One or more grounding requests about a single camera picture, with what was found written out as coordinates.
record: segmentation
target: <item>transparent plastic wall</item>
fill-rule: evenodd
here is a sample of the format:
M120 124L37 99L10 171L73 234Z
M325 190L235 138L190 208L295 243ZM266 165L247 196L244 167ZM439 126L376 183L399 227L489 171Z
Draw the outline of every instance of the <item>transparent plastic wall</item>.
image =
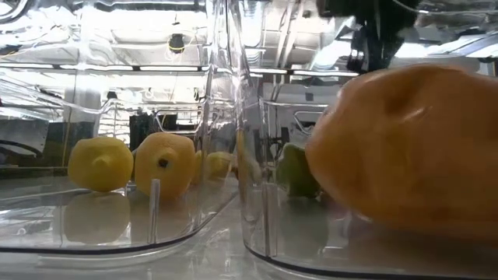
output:
M420 22L425 20L428 27L414 30L420 38L462 32L489 12L481 11L483 6L464 15L420 13ZM425 7L443 8L444 3ZM338 278L498 278L492 244L390 229L340 205L322 190L310 174L304 147L318 118L326 108L333 110L341 88L357 76L345 68L355 25L350 18L320 19L315 3L309 2L273 1L263 14L266 41L258 47L266 52L259 61L262 69L252 71L257 90L244 92L238 100L238 177L246 248L283 268ZM415 39L406 39L391 67L436 63L495 76L493 59L476 56L484 51L484 43L489 44L488 52L492 49L488 36L493 24L482 26L478 36L453 36L444 43L415 44ZM341 32L345 26L351 30ZM469 45L476 41L482 44Z
M161 249L236 196L233 1L18 5L0 24L0 251Z

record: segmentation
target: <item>plastic bin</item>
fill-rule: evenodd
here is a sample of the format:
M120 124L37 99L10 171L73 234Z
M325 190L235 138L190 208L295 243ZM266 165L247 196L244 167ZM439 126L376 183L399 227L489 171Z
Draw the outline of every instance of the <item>plastic bin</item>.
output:
M21 1L0 24L0 251L94 255L92 265L104 255L150 257L237 194L233 101L248 73L237 2L59 4ZM83 139L116 138L135 151L164 132L192 143L193 172L150 175L150 195L134 175L108 193L68 176ZM160 143L150 155L187 155ZM133 159L134 170L147 160ZM179 198L160 199L185 176Z
M437 6L439 11L447 8L447 2L442 2ZM467 9L472 3L450 8ZM429 4L424 7L433 9ZM264 56L271 57L276 52L277 61L269 64L265 58L260 60L260 67L266 69L253 79L258 91L246 92L240 98L243 109L237 132L246 248L283 268L337 278L498 278L497 251L492 247L386 229L337 205L324 194L302 192L297 198L289 196L289 183L279 179L279 164L286 159L284 147L304 147L323 110L335 103L342 85L356 75L345 70L345 62L353 55L349 43L355 26L351 18L326 21L314 17L316 7L308 2L274 1L265 6L264 14L266 43L258 47L276 48ZM458 13L422 13L419 19L428 25L439 24L442 33L453 33L463 28L470 17L477 20L486 13L470 10L470 14L467 18ZM279 17L280 25L272 20ZM451 19L459 20L459 26L451 29L448 25L457 25L449 22ZM430 28L418 28L420 38L427 36ZM480 27L483 37L487 36L486 28ZM461 39L471 43L476 38ZM457 39L454 37L455 42L448 45L405 43L391 67L435 62L495 75L496 65L487 63L491 61L472 57L483 45L467 45ZM303 156L288 160L295 160L293 164L306 162Z

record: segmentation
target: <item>clear plastic container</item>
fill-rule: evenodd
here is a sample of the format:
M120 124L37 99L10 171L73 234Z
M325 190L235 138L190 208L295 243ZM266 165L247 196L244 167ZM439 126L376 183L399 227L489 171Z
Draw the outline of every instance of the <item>clear plastic container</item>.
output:
M197 233L237 195L234 93L248 74L238 2L14 4L20 10L0 17L1 252L95 255L88 263L97 266L110 265L103 255L124 254L115 258L121 264L151 257ZM182 138L141 146L165 132ZM136 172L107 193L68 175L70 161L74 174L95 171L81 163L92 149L76 159L72 151L97 137L133 151L134 172L142 168L149 182L142 191ZM172 155L161 168L188 168L148 173L159 154ZM91 176L89 188L99 180ZM178 178L190 182L186 191L168 195Z
M415 28L405 30L405 43L390 67L425 62L496 74L495 58L481 59L492 56L491 46L496 47L490 41L496 3L449 2L427 1L406 10L414 15ZM329 2L334 3L339 9L340 1ZM246 248L271 264L338 278L498 278L496 248L380 226L303 179L303 152L286 155L286 147L304 147L324 109L335 104L342 86L357 75L347 67L358 55L350 44L359 26L354 16L319 18L309 2L273 1L263 14L266 39L258 47L276 51L265 52L260 61L265 70L253 79L258 91L240 98L237 133ZM489 21L476 25L484 18ZM285 164L298 167L281 180L279 167ZM299 176L301 186L290 186Z

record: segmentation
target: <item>dark spot on fruit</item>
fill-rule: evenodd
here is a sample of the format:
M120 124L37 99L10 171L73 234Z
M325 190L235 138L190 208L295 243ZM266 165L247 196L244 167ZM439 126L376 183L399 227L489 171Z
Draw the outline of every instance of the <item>dark spot on fruit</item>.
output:
M168 167L168 161L165 160L165 159L160 159L159 160L159 166L162 167L162 168Z

